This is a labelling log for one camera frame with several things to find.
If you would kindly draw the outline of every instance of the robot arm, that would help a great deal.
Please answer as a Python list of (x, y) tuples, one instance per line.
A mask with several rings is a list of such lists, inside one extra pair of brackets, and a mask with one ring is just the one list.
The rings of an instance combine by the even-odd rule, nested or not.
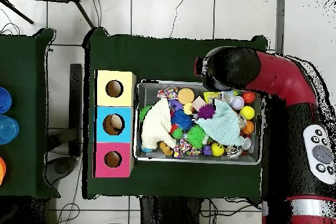
[(219, 47), (197, 58), (209, 90), (246, 89), (267, 97), (262, 151), (263, 224), (336, 224), (335, 159), (315, 90), (296, 60)]

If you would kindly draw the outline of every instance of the yellow box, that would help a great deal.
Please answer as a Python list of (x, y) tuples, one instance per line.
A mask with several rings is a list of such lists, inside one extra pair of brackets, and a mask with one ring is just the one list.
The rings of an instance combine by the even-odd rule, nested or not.
[(96, 76), (98, 106), (133, 106), (137, 77), (132, 72), (96, 70)]

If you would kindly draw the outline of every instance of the yellow ball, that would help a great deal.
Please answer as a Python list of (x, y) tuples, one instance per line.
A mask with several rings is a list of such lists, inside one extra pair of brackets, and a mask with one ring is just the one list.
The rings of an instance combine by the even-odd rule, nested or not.
[(211, 152), (213, 156), (221, 156), (222, 154), (224, 154), (225, 148), (223, 145), (217, 142), (214, 142), (211, 144)]
[(255, 110), (250, 106), (244, 106), (240, 110), (240, 114), (244, 116), (246, 120), (250, 120), (255, 116)]

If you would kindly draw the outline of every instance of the light blue cloth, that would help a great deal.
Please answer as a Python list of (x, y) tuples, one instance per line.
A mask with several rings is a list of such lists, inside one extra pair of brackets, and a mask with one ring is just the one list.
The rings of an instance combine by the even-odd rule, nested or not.
[(244, 138), (240, 136), (237, 113), (226, 102), (218, 99), (215, 99), (215, 106), (215, 115), (211, 119), (200, 118), (196, 123), (208, 136), (222, 145), (242, 145)]

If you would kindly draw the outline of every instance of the wooden block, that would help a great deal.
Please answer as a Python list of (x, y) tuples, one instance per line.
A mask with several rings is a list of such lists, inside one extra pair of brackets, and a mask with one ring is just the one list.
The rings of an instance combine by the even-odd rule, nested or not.
[(96, 141), (132, 143), (133, 107), (97, 107)]
[(127, 178), (134, 165), (132, 143), (97, 143), (93, 177)]
[(96, 70), (98, 106), (133, 106), (136, 76), (132, 72)]

